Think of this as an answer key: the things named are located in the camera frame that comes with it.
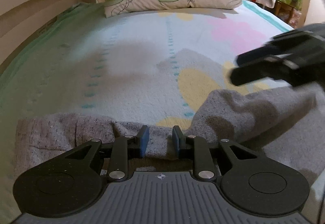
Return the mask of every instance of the triangular cutout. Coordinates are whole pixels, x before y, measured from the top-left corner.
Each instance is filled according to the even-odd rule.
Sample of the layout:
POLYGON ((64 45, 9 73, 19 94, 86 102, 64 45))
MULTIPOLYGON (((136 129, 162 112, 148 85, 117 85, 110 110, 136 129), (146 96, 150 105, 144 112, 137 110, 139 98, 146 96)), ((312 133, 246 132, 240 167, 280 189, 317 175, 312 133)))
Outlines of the triangular cutout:
POLYGON ((256 159, 257 156, 247 152, 235 145, 230 146, 230 149, 232 150, 232 152, 236 155, 237 159, 239 160, 249 160, 249 159, 256 159))
POLYGON ((70 154, 69 156, 65 157, 66 159, 74 159, 74 160, 83 160, 89 150, 91 149, 91 145, 85 146, 82 149, 70 154))

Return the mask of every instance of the black cable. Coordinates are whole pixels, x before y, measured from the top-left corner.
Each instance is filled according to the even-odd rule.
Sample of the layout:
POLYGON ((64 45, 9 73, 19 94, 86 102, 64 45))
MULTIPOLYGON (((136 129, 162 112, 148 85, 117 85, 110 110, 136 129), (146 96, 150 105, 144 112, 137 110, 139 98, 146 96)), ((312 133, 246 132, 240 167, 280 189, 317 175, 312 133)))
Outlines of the black cable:
POLYGON ((325 186, 324 186, 323 198, 322 198, 322 201, 321 201, 321 206, 320 206, 320 209, 318 211, 318 216, 317 216, 317 222, 316 222, 316 224, 321 224, 321 219, 322 219, 323 210, 324 210, 324 204, 325 204, 325 186))

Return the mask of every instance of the bed sheet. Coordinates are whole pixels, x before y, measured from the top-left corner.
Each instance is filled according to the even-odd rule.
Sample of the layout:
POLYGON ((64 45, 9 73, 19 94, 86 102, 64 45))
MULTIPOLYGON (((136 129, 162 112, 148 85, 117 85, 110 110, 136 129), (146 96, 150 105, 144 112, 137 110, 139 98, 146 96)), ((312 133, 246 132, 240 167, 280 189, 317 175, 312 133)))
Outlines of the bed sheet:
POLYGON ((137 12, 106 19, 101 4, 66 11, 0 76, 0 223, 19 214, 12 197, 17 120, 57 112, 189 127, 210 91, 241 94, 286 85, 234 87, 237 54, 291 30, 244 1, 235 10, 137 12))

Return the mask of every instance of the gray ribbed plate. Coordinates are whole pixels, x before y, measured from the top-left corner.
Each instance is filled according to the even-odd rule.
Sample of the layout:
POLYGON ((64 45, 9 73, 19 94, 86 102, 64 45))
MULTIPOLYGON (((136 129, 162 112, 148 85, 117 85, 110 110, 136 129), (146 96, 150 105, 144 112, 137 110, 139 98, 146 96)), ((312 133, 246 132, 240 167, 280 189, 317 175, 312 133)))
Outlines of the gray ribbed plate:
POLYGON ((268 219, 228 204, 213 183, 189 172, 135 172, 110 184, 96 204, 72 216, 44 219, 21 215, 14 224, 309 224, 299 213, 268 219))

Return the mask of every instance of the gray cloth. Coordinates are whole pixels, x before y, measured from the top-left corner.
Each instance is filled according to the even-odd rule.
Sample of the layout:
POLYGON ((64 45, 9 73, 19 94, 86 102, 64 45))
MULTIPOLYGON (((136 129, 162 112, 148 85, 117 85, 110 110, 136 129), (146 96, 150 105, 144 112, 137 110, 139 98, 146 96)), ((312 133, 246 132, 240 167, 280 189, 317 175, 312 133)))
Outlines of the gray cloth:
MULTIPOLYGON (((215 142, 228 138, 264 152, 300 171, 312 184, 325 168, 324 93, 318 86, 289 87, 242 96, 212 91, 196 112, 186 135, 215 142)), ((113 142, 136 135, 142 124, 104 116, 53 114, 20 120, 16 132, 15 175, 94 138, 113 142)), ((146 158, 131 161, 131 170, 189 170, 176 160, 171 128, 149 126, 146 158)))

